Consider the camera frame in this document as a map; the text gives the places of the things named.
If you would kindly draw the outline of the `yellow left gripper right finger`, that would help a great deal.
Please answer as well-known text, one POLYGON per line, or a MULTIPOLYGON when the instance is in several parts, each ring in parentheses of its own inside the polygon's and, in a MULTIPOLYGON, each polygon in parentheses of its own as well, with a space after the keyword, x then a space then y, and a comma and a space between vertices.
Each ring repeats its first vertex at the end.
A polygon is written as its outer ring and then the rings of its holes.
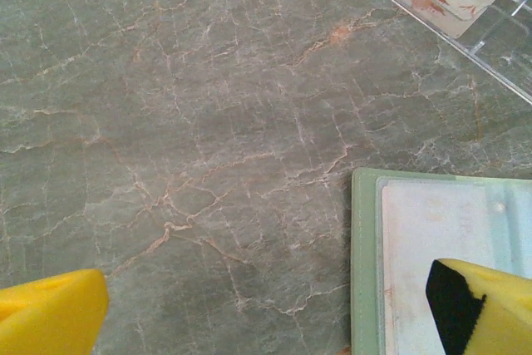
POLYGON ((437 259, 426 298, 445 355, 532 355, 532 279, 437 259))

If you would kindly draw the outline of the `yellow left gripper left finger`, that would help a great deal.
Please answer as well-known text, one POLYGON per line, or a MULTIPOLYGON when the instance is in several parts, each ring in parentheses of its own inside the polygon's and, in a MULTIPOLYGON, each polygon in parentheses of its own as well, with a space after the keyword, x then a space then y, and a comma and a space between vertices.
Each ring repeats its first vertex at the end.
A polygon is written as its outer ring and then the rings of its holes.
POLYGON ((98 269, 2 288, 0 355, 91 355, 108 306, 98 269))

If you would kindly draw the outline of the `green card holder wallet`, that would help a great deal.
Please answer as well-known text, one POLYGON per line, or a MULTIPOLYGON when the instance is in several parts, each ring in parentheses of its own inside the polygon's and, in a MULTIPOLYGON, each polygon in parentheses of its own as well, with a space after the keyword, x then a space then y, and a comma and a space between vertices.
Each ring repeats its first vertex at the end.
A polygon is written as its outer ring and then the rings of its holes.
POLYGON ((382 184, 388 180, 517 180, 437 175, 370 168, 357 169, 352 176, 351 227, 351 339, 352 355, 386 355, 383 327, 382 184))

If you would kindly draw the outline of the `clear acrylic card stand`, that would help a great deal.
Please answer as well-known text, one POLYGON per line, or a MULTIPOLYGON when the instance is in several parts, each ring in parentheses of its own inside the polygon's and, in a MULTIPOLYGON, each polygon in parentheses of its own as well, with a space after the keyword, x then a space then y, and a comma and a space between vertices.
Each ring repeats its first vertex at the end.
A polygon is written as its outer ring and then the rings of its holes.
POLYGON ((495 0, 480 13, 457 39, 433 32, 532 105, 532 0, 495 0))

